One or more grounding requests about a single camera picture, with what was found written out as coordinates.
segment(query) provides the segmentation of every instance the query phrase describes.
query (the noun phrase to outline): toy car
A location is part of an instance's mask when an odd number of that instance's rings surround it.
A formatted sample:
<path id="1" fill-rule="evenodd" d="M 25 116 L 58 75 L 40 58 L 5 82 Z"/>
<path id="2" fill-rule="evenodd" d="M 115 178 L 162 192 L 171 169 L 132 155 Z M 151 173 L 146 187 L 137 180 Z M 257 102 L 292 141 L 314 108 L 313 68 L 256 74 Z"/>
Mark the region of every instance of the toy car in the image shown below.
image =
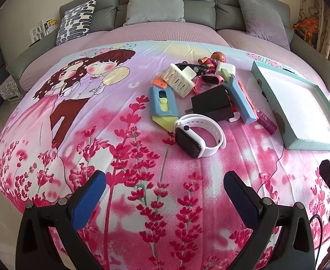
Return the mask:
<path id="1" fill-rule="evenodd" d="M 184 70 L 187 66 L 189 66 L 191 69 L 194 70 L 196 75 L 201 76 L 209 72 L 210 68 L 206 66 L 205 64 L 196 65 L 196 64 L 189 64 L 186 61 L 183 61 L 182 63 L 175 64 L 181 71 Z"/>

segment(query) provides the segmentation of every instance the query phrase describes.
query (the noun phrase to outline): pink bedspread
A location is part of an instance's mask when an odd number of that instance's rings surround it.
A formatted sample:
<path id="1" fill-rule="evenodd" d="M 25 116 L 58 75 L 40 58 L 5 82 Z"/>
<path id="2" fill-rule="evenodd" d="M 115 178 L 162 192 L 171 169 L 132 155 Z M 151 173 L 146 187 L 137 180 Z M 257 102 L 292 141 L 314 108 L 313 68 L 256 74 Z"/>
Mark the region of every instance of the pink bedspread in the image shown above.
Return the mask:
<path id="1" fill-rule="evenodd" d="M 223 189 L 229 170 L 260 196 L 281 205 L 299 201 L 309 217 L 319 214 L 326 240 L 330 191 L 319 164 L 330 151 L 286 150 L 280 129 L 271 136 L 256 122 L 222 121 L 226 148 L 194 160 L 151 120 L 151 81 L 170 63 L 195 63 L 214 51 L 236 65 L 236 78 L 254 104 L 275 121 L 250 71 L 254 54 L 180 41 L 85 50 L 51 68 L 9 118 L 0 136 L 0 191 L 23 212 L 27 200 L 50 205 L 95 170 L 105 172 L 106 191 L 78 231 L 104 269 L 226 269 L 251 234 Z M 182 114 L 191 96 L 177 97 Z M 318 245 L 319 224 L 311 227 Z M 266 264 L 278 235 L 276 229 L 257 268 Z"/>

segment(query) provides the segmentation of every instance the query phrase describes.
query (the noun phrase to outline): watch face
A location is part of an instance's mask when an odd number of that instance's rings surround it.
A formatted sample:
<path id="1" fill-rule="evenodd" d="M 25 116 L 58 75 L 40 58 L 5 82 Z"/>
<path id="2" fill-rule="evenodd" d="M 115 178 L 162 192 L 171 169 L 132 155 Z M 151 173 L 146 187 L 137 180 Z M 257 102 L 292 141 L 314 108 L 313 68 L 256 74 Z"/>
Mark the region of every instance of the watch face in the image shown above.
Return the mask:
<path id="1" fill-rule="evenodd" d="M 201 152 L 201 146 L 181 128 L 175 130 L 175 142 L 192 158 L 197 158 Z"/>

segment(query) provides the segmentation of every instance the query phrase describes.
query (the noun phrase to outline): cable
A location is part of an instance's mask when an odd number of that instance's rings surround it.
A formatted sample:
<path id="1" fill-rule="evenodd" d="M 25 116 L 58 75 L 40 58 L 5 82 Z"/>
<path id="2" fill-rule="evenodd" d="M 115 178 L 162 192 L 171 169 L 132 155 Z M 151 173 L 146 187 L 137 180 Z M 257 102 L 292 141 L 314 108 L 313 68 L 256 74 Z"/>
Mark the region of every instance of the cable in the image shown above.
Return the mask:
<path id="1" fill-rule="evenodd" d="M 318 260 L 318 258 L 319 258 L 319 254 L 320 254 L 321 244 L 322 244 L 323 228 L 322 228 L 322 220 L 321 220 L 321 217 L 320 217 L 320 215 L 318 215 L 318 214 L 315 214 L 314 216 L 312 216 L 312 217 L 310 218 L 310 220 L 309 220 L 309 223 L 311 224 L 312 221 L 313 221 L 315 218 L 317 218 L 318 221 L 319 221 L 319 223 L 320 223 L 320 244 L 319 244 L 319 249 L 318 249 L 318 251 L 317 251 L 317 257 L 316 257 L 316 260 L 315 260 L 315 267 L 316 267 L 316 265 L 317 265 L 317 260 Z"/>

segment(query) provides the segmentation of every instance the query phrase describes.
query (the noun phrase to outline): gray pillow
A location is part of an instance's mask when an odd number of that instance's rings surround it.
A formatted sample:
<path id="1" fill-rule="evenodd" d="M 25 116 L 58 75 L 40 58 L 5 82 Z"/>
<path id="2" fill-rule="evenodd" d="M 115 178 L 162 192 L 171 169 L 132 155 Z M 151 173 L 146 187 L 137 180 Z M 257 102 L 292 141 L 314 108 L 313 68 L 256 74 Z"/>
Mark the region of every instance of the gray pillow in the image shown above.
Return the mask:
<path id="1" fill-rule="evenodd" d="M 124 25 L 153 21 L 185 22 L 184 0 L 129 0 Z"/>
<path id="2" fill-rule="evenodd" d="M 249 36 L 258 37 L 290 50 L 279 12 L 254 0 L 238 0 Z"/>

